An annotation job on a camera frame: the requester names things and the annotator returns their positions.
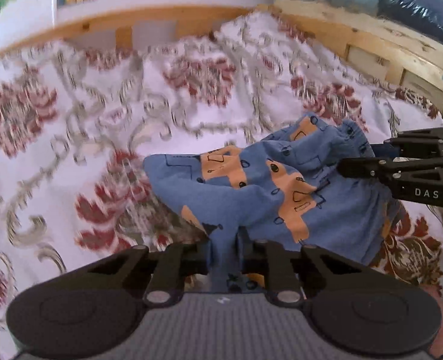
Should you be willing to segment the blue pyjama pants orange print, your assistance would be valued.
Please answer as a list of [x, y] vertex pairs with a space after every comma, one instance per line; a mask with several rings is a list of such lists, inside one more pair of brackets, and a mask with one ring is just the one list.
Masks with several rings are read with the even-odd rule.
[[333, 126], [307, 113], [243, 149], [154, 154], [143, 169], [156, 197], [209, 236], [209, 279], [220, 290], [239, 270], [239, 230], [286, 250], [312, 244], [369, 265], [404, 208], [377, 180], [346, 178], [336, 167], [372, 156], [352, 120]]

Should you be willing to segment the floral white red bedspread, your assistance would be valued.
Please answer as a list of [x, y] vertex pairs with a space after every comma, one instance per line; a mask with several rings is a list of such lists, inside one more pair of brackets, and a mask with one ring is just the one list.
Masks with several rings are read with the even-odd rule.
[[188, 37], [137, 50], [62, 41], [0, 58], [0, 359], [17, 348], [6, 311], [42, 281], [203, 230], [153, 196], [153, 154], [246, 147], [312, 111], [371, 143], [443, 125], [414, 91], [357, 72], [278, 29], [268, 47]]

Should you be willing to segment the wooden bed frame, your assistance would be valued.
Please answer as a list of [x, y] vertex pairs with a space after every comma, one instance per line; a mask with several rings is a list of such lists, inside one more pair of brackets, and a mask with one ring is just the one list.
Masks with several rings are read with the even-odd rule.
[[[0, 16], [0, 55], [48, 41], [65, 40], [76, 44], [80, 39], [85, 40], [83, 47], [101, 50], [145, 50], [187, 37], [210, 37], [212, 41], [231, 39], [248, 42], [251, 47], [267, 47], [278, 29], [292, 38], [307, 40], [311, 46], [323, 45], [281, 14], [274, 2], [247, 7], [184, 2], [129, 4], [116, 8], [99, 1], [58, 8], [48, 17], [17, 2], [9, 5]], [[387, 63], [373, 55], [352, 48], [345, 62], [358, 72], [384, 80]], [[439, 110], [443, 109], [443, 90], [410, 73], [400, 85], [423, 95]]]

